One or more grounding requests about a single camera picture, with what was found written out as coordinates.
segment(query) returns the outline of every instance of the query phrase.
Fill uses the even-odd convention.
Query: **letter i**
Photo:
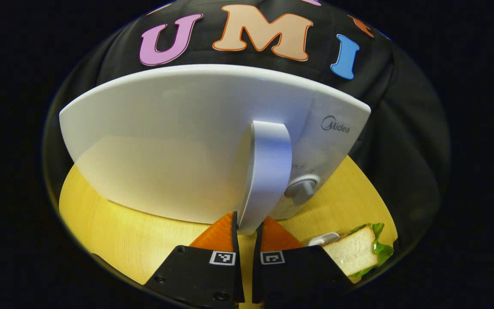
[[[353,79],[353,61],[355,53],[359,51],[359,45],[341,34],[337,35],[337,39],[340,41],[339,57],[337,62],[331,65],[331,71],[342,78]]]

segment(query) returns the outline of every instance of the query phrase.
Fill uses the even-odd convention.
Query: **pink letter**
[[[321,6],[321,3],[318,2],[318,0],[302,0],[302,1],[308,2],[308,3],[313,4],[315,6]]]
[[[186,51],[186,47],[188,47],[188,43],[190,42],[190,35],[192,34],[194,23],[201,17],[203,17],[203,14],[194,14],[175,21],[175,25],[178,25],[175,43],[171,48],[163,52],[158,51],[156,45],[159,33],[167,27],[167,24],[159,25],[143,33],[140,52],[142,64],[150,66],[160,65],[178,58]]]

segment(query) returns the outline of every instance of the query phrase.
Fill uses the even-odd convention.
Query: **wooden table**
[[[100,197],[73,166],[60,195],[60,214],[77,240],[114,268],[144,284],[177,245],[188,245],[209,225],[149,215]],[[298,240],[345,233],[383,222],[380,242],[392,246],[398,232],[386,205],[350,157],[293,218],[280,221]],[[245,300],[251,300],[256,235],[239,235]],[[241,303],[240,309],[258,308]]]

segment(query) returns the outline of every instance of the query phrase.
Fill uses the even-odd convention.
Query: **bread slice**
[[[373,252],[373,241],[375,241],[375,233],[369,225],[366,225],[355,233],[324,245],[323,249],[345,275],[351,276],[378,264],[379,257]]]

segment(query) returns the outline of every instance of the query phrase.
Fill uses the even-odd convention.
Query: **letter m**
[[[243,51],[247,47],[247,43],[241,40],[241,34],[245,30],[257,51],[263,51],[280,36],[278,44],[272,47],[274,54],[297,61],[308,60],[304,48],[308,28],[313,26],[311,20],[295,14],[284,14],[269,23],[258,8],[244,4],[223,6],[222,10],[228,12],[228,20],[222,38],[213,43],[214,49]]]

